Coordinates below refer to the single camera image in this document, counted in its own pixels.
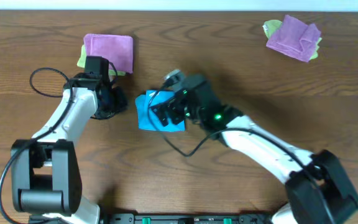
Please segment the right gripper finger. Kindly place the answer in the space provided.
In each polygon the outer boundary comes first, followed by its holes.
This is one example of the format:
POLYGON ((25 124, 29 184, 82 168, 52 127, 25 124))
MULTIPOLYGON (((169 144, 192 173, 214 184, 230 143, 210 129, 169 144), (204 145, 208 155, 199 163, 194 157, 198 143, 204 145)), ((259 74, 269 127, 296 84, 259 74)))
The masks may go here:
POLYGON ((157 113, 155 115, 157 116, 162 126, 166 127, 169 124, 167 113, 157 113))
POLYGON ((167 112, 167 104, 166 103, 159 103, 156 105, 150 106, 150 109, 153 113, 166 113, 167 112))

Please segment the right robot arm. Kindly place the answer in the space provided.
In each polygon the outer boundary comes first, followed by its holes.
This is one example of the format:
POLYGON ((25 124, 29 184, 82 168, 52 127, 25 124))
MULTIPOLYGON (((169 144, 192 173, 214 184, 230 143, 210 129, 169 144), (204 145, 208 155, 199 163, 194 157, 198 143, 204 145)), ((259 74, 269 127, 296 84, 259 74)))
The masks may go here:
POLYGON ((314 154, 292 146, 211 93, 182 90, 153 103, 159 94, 151 95, 147 115, 155 114, 163 126, 169 120, 196 121, 208 139, 247 155, 285 186, 288 203, 273 215, 272 223, 344 223, 358 211, 358 193, 330 151, 314 154))

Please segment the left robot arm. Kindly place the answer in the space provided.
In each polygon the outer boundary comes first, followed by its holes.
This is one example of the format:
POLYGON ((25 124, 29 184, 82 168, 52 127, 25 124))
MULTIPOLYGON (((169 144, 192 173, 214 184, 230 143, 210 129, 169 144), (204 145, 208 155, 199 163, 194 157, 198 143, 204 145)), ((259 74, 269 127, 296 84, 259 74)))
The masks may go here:
POLYGON ((75 146, 91 119, 110 119, 127 108, 110 78, 113 63, 88 56, 85 69, 67 78, 61 102, 30 139, 18 139, 3 172, 11 173, 12 203, 29 223, 100 223, 100 206, 82 194, 75 146))

